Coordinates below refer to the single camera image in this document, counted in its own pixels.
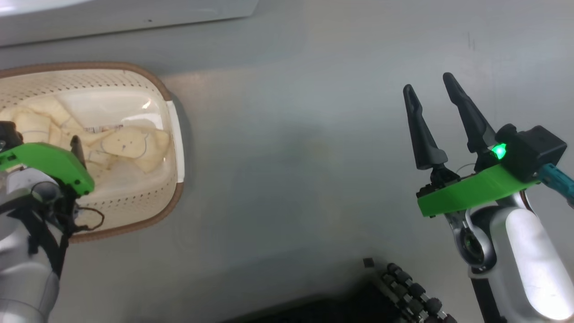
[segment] laundry basket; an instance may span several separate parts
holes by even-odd
[[[169,91],[143,68],[129,63],[86,62],[27,66],[0,71],[0,109],[54,95],[85,128],[145,121],[170,134],[161,164],[145,174],[117,163],[110,176],[80,206],[100,210],[103,225],[72,236],[78,243],[139,230],[158,223],[176,206],[184,182],[184,155],[177,113]],[[82,211],[76,222],[93,226],[100,217]]]

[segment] green bracket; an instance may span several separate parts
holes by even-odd
[[[0,153],[0,171],[24,164],[35,168],[64,184],[69,184],[79,196],[94,191],[94,180],[70,151],[45,143],[27,143]]]
[[[418,207],[426,217],[462,211],[507,197],[537,183],[522,183],[501,165],[495,165],[419,198]]]

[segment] green led indicator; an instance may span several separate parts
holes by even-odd
[[[492,148],[492,151],[500,160],[506,155],[506,144],[498,144]]]

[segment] label inside basket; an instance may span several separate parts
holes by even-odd
[[[84,128],[84,130],[90,133],[100,133],[108,130],[120,130],[122,128],[123,125],[111,125],[111,126],[87,127]]]

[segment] brown basket rim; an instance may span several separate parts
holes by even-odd
[[[124,70],[140,74],[146,79],[150,80],[158,89],[161,96],[166,101],[171,101],[172,97],[162,83],[162,81],[155,75],[153,75],[148,70],[131,63],[125,63],[120,61],[87,61],[87,62],[65,62],[65,63],[49,63],[49,64],[38,64],[29,65],[23,67],[9,68],[6,70],[0,70],[0,79],[10,78],[12,76],[20,76],[27,74],[35,74],[42,72],[53,72],[53,71],[69,71],[69,70]],[[106,229],[96,232],[88,232],[83,234],[77,234],[72,236],[69,240],[70,243],[82,243],[93,240],[99,240],[103,238],[108,238],[112,236],[117,236],[119,234],[124,234],[154,225],[161,220],[163,220],[169,213],[173,211],[176,207],[177,202],[181,198],[183,192],[183,182],[176,183],[176,189],[173,192],[172,199],[166,205],[166,207],[161,210],[155,216],[148,219],[138,221],[128,225],[122,225],[117,228]]]

